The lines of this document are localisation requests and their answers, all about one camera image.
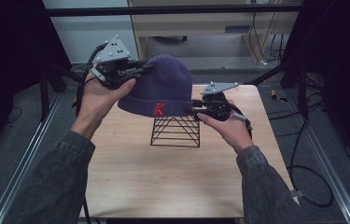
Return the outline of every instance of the wall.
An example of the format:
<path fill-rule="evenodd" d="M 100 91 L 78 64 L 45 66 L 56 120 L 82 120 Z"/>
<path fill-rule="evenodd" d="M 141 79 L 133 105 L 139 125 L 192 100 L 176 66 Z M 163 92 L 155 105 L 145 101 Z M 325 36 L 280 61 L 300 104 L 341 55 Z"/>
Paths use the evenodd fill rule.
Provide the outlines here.
<path fill-rule="evenodd" d="M 127 7 L 126 0 L 43 0 L 46 8 Z M 85 63 L 96 46 L 119 38 L 138 60 L 130 16 L 58 17 L 51 18 L 71 63 Z"/>

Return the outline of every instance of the human hand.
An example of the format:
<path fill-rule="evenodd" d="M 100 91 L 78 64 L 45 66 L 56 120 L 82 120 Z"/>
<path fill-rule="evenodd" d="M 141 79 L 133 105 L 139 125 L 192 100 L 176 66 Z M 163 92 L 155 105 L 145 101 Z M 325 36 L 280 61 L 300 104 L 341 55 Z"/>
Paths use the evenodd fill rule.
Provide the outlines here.
<path fill-rule="evenodd" d="M 132 90 L 136 80 L 128 80 L 117 90 L 109 90 L 102 86 L 92 73 L 87 75 L 86 80 L 81 108 L 70 130 L 91 140 L 107 113 L 117 100 Z"/>
<path fill-rule="evenodd" d="M 254 146 L 245 123 L 241 119 L 231 115 L 227 120 L 220 121 L 205 114 L 198 114 L 198 118 L 220 133 L 221 137 L 233 147 L 236 154 L 239 155 L 243 149 Z"/>

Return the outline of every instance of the human arm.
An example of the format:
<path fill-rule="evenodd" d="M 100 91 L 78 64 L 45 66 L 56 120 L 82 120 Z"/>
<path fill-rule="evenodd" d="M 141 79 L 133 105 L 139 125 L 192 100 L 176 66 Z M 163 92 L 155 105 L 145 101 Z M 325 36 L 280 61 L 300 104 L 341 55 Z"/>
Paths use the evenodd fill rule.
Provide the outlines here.
<path fill-rule="evenodd" d="M 242 174 L 245 223 L 305 223 L 301 208 L 290 196 L 283 178 L 254 145 L 244 122 L 235 116 L 226 121 L 198 115 L 219 132 L 237 154 Z"/>
<path fill-rule="evenodd" d="M 94 78 L 89 74 L 87 80 Z M 55 148 L 24 178 L 3 223 L 77 223 L 85 197 L 91 138 L 114 103 L 131 91 L 134 79 L 111 91 L 98 80 L 84 88 L 79 114 Z"/>

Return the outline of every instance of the gray floor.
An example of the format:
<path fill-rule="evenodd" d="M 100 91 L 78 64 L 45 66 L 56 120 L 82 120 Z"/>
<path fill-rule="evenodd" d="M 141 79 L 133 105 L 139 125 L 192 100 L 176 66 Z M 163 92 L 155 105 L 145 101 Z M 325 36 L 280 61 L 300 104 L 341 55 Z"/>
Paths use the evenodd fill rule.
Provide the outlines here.
<path fill-rule="evenodd" d="M 245 43 L 239 35 L 189 36 L 186 42 L 181 42 L 178 39 L 150 38 L 147 45 L 147 56 L 152 57 L 162 53 L 171 54 L 185 63 L 191 70 L 194 83 L 246 82 L 276 66 L 276 60 L 267 65 L 253 64 L 249 52 L 245 48 Z M 267 58 L 272 58 L 268 57 L 270 55 L 269 46 L 265 55 Z M 286 98 L 289 98 L 289 94 L 297 90 L 297 87 L 285 91 L 281 90 L 278 85 L 281 76 L 278 74 L 259 86 L 261 99 L 270 118 L 295 111 L 292 103 L 272 99 L 272 90 L 276 90 L 279 97 Z M 75 98 L 76 86 L 70 81 L 67 83 L 69 85 L 67 91 L 61 95 L 58 112 L 45 133 L 40 144 L 42 149 L 37 151 L 36 157 L 43 155 L 44 148 L 51 147 L 70 127 L 75 118 L 74 110 L 70 105 Z M 310 104 L 320 100 L 319 95 L 314 95 L 311 97 Z M 0 198 L 39 125 L 38 85 L 19 92 L 14 98 L 14 106 L 16 107 L 8 118 L 8 125 L 0 134 Z M 297 135 L 281 135 L 298 132 L 301 121 L 297 116 L 291 116 L 285 119 L 271 120 L 271 124 L 285 163 L 289 165 Z M 318 136 L 322 148 L 328 154 L 350 195 L 350 157 L 346 155 L 346 145 L 335 129 L 329 114 L 325 112 L 324 105 L 311 108 L 309 125 Z M 295 163 L 307 165 L 322 174 L 311 142 L 305 133 L 302 134 L 297 147 Z M 304 170 L 297 169 L 293 172 L 298 187 L 309 198 L 318 203 L 324 203 L 329 199 L 328 188 L 321 179 Z M 300 203 L 311 223 L 347 223 L 337 202 L 326 208 L 311 205 L 304 199 L 300 199 Z"/>

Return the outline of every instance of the gray sleeve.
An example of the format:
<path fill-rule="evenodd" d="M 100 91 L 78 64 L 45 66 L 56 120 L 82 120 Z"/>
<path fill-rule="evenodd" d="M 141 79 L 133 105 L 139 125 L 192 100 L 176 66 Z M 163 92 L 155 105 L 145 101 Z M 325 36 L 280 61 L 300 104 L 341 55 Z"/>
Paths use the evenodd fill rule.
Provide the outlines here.
<path fill-rule="evenodd" d="M 23 180 L 3 223 L 77 223 L 94 144 L 68 132 Z"/>
<path fill-rule="evenodd" d="M 244 149 L 236 162 L 242 174 L 245 223 L 306 223 L 285 181 L 258 147 Z"/>

